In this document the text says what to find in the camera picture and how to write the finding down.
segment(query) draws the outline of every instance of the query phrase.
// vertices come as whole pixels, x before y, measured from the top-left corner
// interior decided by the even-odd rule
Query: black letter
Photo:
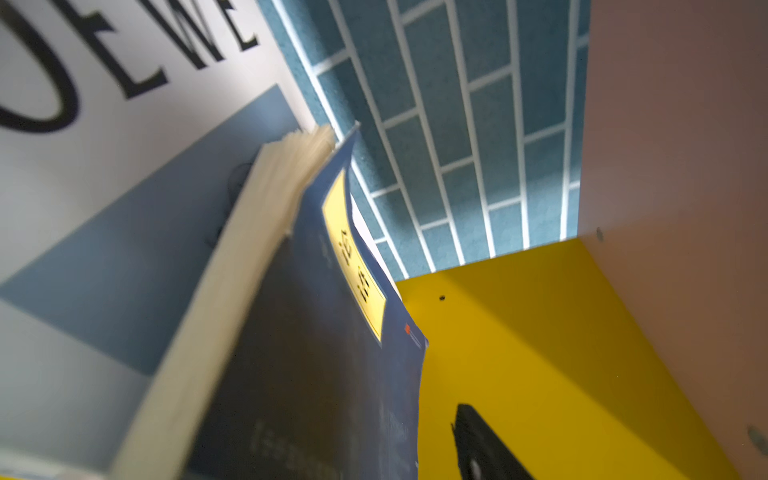
[[[0,0],[0,19],[8,28],[16,34],[25,47],[37,57],[40,65],[45,69],[53,81],[58,96],[61,99],[61,108],[55,117],[46,120],[22,117],[21,115],[0,107],[0,125],[20,131],[32,133],[47,133],[61,130],[80,113],[80,102],[74,84],[69,78],[64,65],[61,64],[56,54],[48,47],[43,37],[35,31],[20,13],[11,7],[6,0]]]
[[[194,49],[194,45],[192,44],[192,41],[190,40],[190,36],[187,33],[187,29],[184,28],[184,26],[181,24],[181,19],[183,18],[184,21],[192,28],[192,32],[194,32],[195,36],[200,39],[201,42],[203,42],[203,45],[205,45],[205,48],[210,52],[210,56],[216,59],[216,61],[222,61],[224,60],[224,57],[221,56],[221,53],[219,53],[219,49],[216,48],[216,45],[214,45],[213,36],[210,35],[210,32],[208,31],[208,27],[205,25],[205,19],[200,14],[200,9],[197,7],[197,3],[194,3],[195,10],[197,11],[197,14],[200,16],[200,18],[203,18],[203,27],[206,31],[208,31],[208,35],[211,36],[211,39],[209,40],[206,38],[205,35],[203,35],[203,32],[200,30],[200,27],[197,26],[197,24],[192,20],[192,17],[190,17],[190,14],[187,13],[186,10],[184,10],[184,7],[181,6],[181,3],[179,3],[179,0],[167,0],[168,7],[171,9],[171,11],[174,13],[174,16],[176,17],[176,22],[179,24],[179,28],[181,28],[181,32],[184,34],[184,37],[187,38],[187,43],[185,44],[183,41],[181,41],[181,38],[179,38],[178,35],[176,35],[176,32],[170,27],[168,22],[165,21],[165,18],[163,18],[163,15],[160,15],[160,12],[157,11],[157,9],[152,5],[152,3],[149,0],[139,0],[139,3],[141,3],[144,8],[147,9],[147,12],[149,12],[149,15],[152,15],[152,18],[157,22],[157,24],[165,31],[166,35],[170,37],[171,40],[174,41],[176,46],[189,58],[189,61],[192,62],[192,65],[194,65],[197,70],[200,70],[201,68],[206,68],[207,65],[203,63],[203,60],[200,58],[200,56],[197,54],[197,52]]]
[[[230,30],[232,30],[232,34],[237,38],[237,43],[240,44],[240,51],[246,51],[248,48],[255,47],[259,44],[258,39],[256,38],[256,34],[253,34],[253,37],[250,38],[249,41],[243,41],[243,37],[240,36],[240,33],[237,31],[237,28],[235,28],[234,22],[232,22],[232,18],[230,17],[230,14],[227,13],[227,10],[234,10],[235,8],[230,3],[230,0],[216,0],[217,5],[219,5],[219,8],[221,9],[221,14],[224,15],[224,19],[227,20],[227,24],[230,26]]]
[[[118,64],[118,61],[114,59],[111,53],[99,42],[96,37],[98,31],[114,31],[112,25],[109,25],[107,19],[104,18],[101,13],[94,12],[87,17],[81,17],[72,5],[67,3],[67,0],[52,0],[54,5],[58,7],[61,14],[72,24],[78,34],[82,37],[83,41],[88,44],[101,63],[109,70],[115,80],[118,81],[123,88],[123,94],[125,99],[133,98],[137,95],[141,95],[153,88],[160,87],[168,83],[168,79],[165,78],[162,68],[158,70],[151,77],[139,83],[134,82],[128,73]]]

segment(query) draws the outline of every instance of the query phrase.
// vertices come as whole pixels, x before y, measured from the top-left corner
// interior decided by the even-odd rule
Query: yellow label on book spine
[[[386,297],[379,285],[371,276],[365,262],[357,250],[352,231],[349,228],[349,218],[346,215],[346,171],[342,170],[323,202],[323,216],[326,228],[336,252],[341,270],[346,282],[360,305],[362,314],[368,320],[373,334],[381,342],[382,324],[384,323],[384,306]]]

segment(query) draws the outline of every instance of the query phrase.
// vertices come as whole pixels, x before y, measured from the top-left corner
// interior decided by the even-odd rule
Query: brown panel
[[[766,23],[757,0],[593,0],[579,219],[745,479],[768,478],[746,434],[768,432]]]

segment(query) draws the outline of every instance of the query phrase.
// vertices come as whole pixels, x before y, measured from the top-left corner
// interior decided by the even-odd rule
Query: blue brick wall
[[[396,280],[576,234],[589,0],[258,0]]]

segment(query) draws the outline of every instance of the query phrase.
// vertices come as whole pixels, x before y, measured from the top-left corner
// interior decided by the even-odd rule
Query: yellow panel
[[[366,263],[362,261],[355,240],[352,238],[349,218],[346,215],[345,175],[346,171],[341,170],[333,182],[323,202],[323,216],[326,219],[326,228],[333,244],[333,251],[336,252],[336,259],[344,272],[346,282],[352,289],[362,314],[368,320],[368,325],[381,342],[386,297],[371,276]]]
[[[460,478],[459,403],[537,480],[738,478],[579,240],[398,288],[429,339],[420,478]]]

